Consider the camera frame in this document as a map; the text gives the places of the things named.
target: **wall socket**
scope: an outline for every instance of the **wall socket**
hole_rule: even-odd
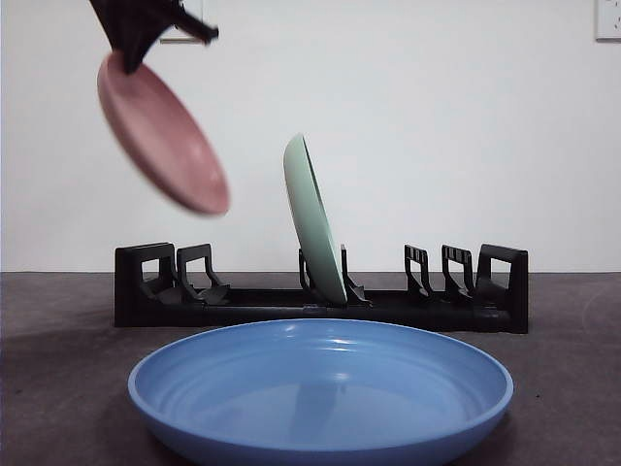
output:
[[[621,42],[621,0],[597,0],[596,40]]]
[[[203,17],[203,0],[181,0],[181,6],[186,13],[205,21]],[[201,41],[188,36],[176,26],[169,27],[159,38],[160,44],[199,44]]]

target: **plastic plate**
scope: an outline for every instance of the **plastic plate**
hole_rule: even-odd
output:
[[[223,214],[226,177],[203,132],[183,104],[145,64],[123,71],[121,51],[102,62],[97,88],[116,138],[143,173],[187,209]]]
[[[439,334],[361,320],[258,322],[157,350],[129,393],[165,445],[204,465],[441,465],[500,420],[498,361]]]
[[[341,255],[332,239],[317,179],[312,170],[311,156],[302,134],[294,136],[287,144],[283,166],[295,231],[312,279],[328,300],[345,304],[347,293]]]

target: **gray table surface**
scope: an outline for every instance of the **gray table surface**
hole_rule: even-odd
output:
[[[405,287],[401,274],[353,274]],[[295,274],[222,274],[236,286]],[[2,451],[13,465],[189,465],[126,393],[142,357],[202,328],[114,328],[113,275],[2,275]],[[621,274],[534,274],[528,335],[451,336],[504,363],[507,415],[467,465],[621,465]]]

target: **blue bowl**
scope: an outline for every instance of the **blue bowl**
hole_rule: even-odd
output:
[[[148,428],[204,465],[441,465],[480,442],[513,392],[458,340],[362,320],[257,322],[143,359],[129,393]]]

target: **dish rack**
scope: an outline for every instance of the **dish rack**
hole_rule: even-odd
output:
[[[171,243],[117,248],[114,258],[114,326],[223,326],[280,318],[352,318],[397,323],[432,331],[528,333],[528,252],[482,245],[476,280],[469,250],[442,246],[444,289],[429,281],[426,250],[404,247],[405,290],[359,286],[349,276],[347,251],[341,246],[347,303],[328,302],[314,286],[299,251],[300,288],[236,288],[213,270],[212,246],[178,249]],[[196,287],[187,263],[205,261],[211,285]],[[508,285],[492,277],[492,259],[510,264]],[[145,279],[143,263],[157,260],[156,277]],[[463,266],[461,286],[449,271],[449,262]],[[412,272],[419,269],[419,279]]]

